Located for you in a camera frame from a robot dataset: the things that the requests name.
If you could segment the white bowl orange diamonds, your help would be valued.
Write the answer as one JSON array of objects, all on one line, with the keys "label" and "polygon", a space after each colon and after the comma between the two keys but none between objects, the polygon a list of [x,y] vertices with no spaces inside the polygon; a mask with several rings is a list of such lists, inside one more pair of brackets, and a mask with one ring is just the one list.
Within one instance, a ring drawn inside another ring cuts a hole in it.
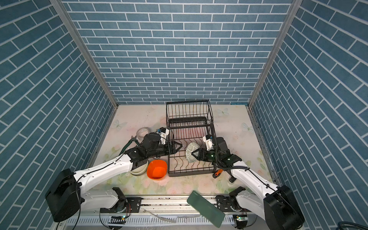
[{"label": "white bowl orange diamonds", "polygon": [[195,158],[195,156],[192,155],[192,153],[194,151],[198,150],[199,148],[200,148],[200,146],[195,142],[192,142],[192,143],[187,145],[187,147],[186,147],[186,160],[189,163],[194,163],[194,162],[197,161],[197,159]]}]

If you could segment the orange plastic bowl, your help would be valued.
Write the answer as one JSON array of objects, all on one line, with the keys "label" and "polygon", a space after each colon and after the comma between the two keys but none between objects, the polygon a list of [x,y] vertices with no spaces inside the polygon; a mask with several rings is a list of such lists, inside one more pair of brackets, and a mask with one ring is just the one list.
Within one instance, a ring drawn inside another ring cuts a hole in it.
[{"label": "orange plastic bowl", "polygon": [[147,168],[147,177],[152,180],[162,180],[165,178],[168,165],[164,160],[153,160]]}]

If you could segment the cream bowl striped outside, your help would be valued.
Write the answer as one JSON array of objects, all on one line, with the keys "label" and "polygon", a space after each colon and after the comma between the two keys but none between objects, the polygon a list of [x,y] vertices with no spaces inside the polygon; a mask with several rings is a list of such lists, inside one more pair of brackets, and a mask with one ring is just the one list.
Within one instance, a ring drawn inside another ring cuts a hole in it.
[{"label": "cream bowl striped outside", "polygon": [[142,166],[130,171],[130,174],[132,174],[133,176],[140,176],[146,173],[147,169],[148,169],[148,165],[149,162],[146,162],[145,164],[143,164]]}]

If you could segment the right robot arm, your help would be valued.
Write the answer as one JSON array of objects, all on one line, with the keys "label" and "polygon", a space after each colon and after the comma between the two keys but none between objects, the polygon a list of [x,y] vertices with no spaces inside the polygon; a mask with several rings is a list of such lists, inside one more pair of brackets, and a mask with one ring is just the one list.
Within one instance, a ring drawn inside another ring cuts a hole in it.
[{"label": "right robot arm", "polygon": [[253,171],[239,156],[232,154],[223,138],[203,138],[205,147],[192,142],[186,155],[212,163],[227,172],[231,181],[242,186],[229,193],[227,203],[234,211],[247,209],[262,218],[271,230],[297,230],[305,222],[294,193],[287,186],[278,186]]}]

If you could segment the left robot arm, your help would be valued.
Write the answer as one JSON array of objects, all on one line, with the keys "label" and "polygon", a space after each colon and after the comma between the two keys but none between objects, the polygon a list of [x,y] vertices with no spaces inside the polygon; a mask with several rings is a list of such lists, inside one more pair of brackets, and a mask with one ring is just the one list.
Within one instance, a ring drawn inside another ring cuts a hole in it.
[{"label": "left robot arm", "polygon": [[108,162],[76,172],[71,169],[61,171],[45,195],[54,222],[65,221],[89,209],[125,212],[127,199],[121,189],[114,187],[111,192],[99,195],[91,195],[89,190],[112,177],[143,166],[151,158],[177,153],[183,145],[168,138],[167,135],[151,132],[144,136],[140,144],[131,149],[125,147]]}]

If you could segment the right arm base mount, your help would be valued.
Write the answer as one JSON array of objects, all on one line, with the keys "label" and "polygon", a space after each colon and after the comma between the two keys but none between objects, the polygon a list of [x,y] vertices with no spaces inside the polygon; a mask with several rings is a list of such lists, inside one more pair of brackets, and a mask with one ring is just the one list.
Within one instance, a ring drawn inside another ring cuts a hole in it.
[{"label": "right arm base mount", "polygon": [[246,212],[246,209],[241,208],[236,199],[237,195],[245,190],[244,187],[238,187],[229,195],[217,195],[215,197],[217,208],[222,212]]}]

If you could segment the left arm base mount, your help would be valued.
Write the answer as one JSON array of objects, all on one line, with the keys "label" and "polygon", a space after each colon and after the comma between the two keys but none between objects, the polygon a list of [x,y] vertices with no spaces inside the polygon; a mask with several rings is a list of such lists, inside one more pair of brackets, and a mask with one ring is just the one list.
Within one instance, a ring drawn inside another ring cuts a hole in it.
[{"label": "left arm base mount", "polygon": [[116,197],[117,201],[109,209],[100,208],[101,213],[126,213],[127,215],[139,213],[142,203],[141,197],[126,197],[118,187],[113,187],[112,190],[113,197]]}]

